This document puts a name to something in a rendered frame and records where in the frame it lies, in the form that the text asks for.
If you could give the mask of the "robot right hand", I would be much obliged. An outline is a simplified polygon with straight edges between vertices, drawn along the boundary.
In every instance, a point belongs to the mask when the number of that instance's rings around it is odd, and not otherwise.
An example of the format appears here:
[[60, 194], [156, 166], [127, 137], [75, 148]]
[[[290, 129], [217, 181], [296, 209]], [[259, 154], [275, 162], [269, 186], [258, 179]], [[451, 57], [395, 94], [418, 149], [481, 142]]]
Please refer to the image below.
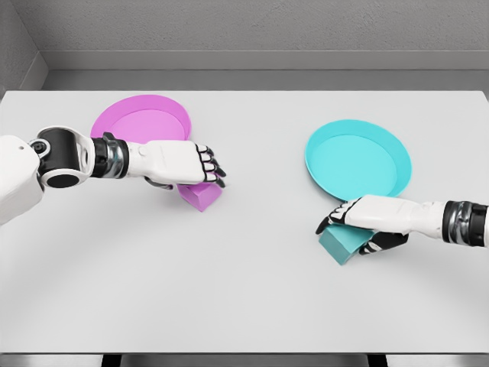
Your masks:
[[333, 225], [369, 229], [374, 235], [359, 250], [360, 255], [392, 249], [407, 242], [411, 232], [423, 232], [420, 204], [386, 196], [367, 195], [335, 208], [319, 224], [316, 234]]

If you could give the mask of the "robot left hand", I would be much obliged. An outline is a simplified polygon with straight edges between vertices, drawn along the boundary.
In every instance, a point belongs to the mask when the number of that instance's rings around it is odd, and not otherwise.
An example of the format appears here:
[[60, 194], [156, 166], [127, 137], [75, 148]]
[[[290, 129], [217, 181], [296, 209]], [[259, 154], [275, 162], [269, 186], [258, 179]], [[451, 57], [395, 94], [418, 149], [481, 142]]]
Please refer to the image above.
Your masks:
[[158, 186], [217, 184], [224, 188], [226, 173], [213, 150], [192, 141], [150, 141], [138, 148], [141, 158], [135, 168], [140, 175]]

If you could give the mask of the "pink block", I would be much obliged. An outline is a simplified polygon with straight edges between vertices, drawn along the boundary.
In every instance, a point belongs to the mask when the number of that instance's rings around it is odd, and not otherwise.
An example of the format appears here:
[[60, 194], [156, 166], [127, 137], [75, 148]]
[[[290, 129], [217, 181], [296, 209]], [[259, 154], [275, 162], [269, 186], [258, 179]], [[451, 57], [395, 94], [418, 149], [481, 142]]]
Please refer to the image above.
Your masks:
[[215, 183], [177, 186], [180, 196], [198, 211], [203, 212], [222, 194], [222, 188]]

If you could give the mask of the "teal block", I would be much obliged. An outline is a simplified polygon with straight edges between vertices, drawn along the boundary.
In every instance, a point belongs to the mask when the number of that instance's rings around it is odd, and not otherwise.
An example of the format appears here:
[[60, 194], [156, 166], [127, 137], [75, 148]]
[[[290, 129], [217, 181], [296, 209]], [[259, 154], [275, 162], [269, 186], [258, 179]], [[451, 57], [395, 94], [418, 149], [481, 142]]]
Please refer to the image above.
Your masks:
[[340, 265], [345, 264], [374, 235], [369, 229], [347, 225], [330, 225], [319, 237], [319, 243]]

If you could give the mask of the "pink plate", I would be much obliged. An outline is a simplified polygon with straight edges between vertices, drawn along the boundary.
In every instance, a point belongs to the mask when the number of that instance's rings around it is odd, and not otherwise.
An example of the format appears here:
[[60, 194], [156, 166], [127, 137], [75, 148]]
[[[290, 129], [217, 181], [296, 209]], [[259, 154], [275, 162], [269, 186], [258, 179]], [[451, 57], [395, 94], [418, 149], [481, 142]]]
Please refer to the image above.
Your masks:
[[105, 132], [125, 141], [145, 144], [153, 140], [187, 140], [192, 124], [177, 101], [159, 95], [138, 95], [110, 105], [96, 119], [90, 136]]

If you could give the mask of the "cyan plate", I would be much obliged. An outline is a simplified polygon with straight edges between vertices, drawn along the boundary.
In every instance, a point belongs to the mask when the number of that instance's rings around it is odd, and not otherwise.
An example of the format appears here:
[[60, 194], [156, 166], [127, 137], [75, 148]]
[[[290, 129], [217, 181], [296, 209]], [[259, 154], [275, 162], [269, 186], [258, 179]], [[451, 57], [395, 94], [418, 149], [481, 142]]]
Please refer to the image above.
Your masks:
[[395, 135], [354, 119], [315, 130], [306, 143], [305, 163], [314, 182], [341, 201], [368, 194], [399, 196], [413, 172], [408, 150]]

